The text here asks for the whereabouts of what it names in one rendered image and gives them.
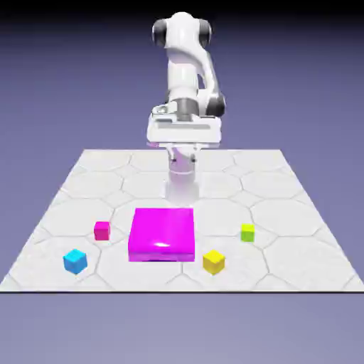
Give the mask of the large magenta box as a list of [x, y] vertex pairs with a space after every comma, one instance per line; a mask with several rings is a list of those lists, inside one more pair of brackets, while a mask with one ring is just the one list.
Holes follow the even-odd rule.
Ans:
[[192, 262], [195, 229], [192, 208], [137, 208], [128, 241], [131, 262]]

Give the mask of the small green cube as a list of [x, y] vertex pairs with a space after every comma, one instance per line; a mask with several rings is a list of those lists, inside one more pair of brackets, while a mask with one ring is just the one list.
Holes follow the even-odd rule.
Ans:
[[255, 241], [255, 226], [253, 224], [242, 224], [240, 238], [243, 242]]

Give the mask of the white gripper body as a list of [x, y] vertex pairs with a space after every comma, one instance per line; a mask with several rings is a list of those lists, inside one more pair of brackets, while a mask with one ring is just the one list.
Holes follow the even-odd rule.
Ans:
[[191, 121], [182, 122], [175, 114], [151, 114], [146, 138], [150, 144], [219, 144], [221, 127], [218, 117], [193, 114]]

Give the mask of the small pink cube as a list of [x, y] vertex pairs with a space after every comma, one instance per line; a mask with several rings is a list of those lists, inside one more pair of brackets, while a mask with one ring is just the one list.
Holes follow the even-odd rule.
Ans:
[[97, 221], [94, 226], [94, 237], [96, 241], [108, 241], [110, 237], [109, 221]]

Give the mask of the small blue cube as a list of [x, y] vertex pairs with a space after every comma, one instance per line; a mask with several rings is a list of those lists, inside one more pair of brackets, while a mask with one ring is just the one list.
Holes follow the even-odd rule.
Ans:
[[63, 256], [63, 265], [66, 271], [79, 274], [87, 267], [87, 255], [77, 249], [71, 250]]

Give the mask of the small yellow cube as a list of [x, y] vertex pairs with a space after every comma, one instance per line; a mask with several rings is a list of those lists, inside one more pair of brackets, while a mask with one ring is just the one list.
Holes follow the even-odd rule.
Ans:
[[211, 250], [203, 255], [203, 268], [215, 275], [225, 268], [225, 256], [217, 250]]

